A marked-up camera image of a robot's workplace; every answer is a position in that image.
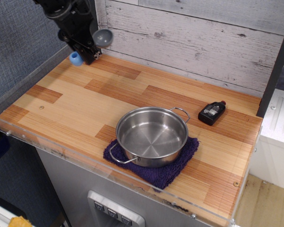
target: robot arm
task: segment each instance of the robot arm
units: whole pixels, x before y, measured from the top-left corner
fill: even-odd
[[[90,65],[101,55],[92,34],[97,31],[97,20],[92,15],[89,0],[34,0],[40,4],[44,14],[60,28],[58,37],[77,51],[86,64]]]

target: bottle label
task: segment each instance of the bottle label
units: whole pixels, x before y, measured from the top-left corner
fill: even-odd
[[[214,116],[219,111],[219,106],[209,105],[205,110],[204,113],[210,116]]]

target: purple towel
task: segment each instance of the purple towel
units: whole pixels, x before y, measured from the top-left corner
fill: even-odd
[[[115,163],[117,166],[131,170],[145,181],[160,189],[166,188],[170,183],[173,182],[173,180],[180,174],[182,169],[184,169],[188,161],[193,157],[199,146],[199,141],[197,138],[188,137],[187,143],[182,148],[182,151],[175,161],[163,167],[148,168],[138,166],[132,162],[120,164],[114,161],[109,154],[109,149],[115,145],[116,142],[117,140],[114,140],[108,145],[108,147],[104,150],[103,158],[109,162]],[[121,161],[128,160],[128,158],[123,154],[119,144],[112,149],[112,154]]]

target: white wooden wall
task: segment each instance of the white wooden wall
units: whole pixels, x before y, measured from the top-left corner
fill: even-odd
[[[284,0],[95,0],[103,53],[262,97],[284,37]]]

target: wooden floor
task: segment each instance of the wooden floor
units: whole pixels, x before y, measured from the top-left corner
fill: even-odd
[[[284,189],[248,175],[235,220],[240,227],[284,227]]]

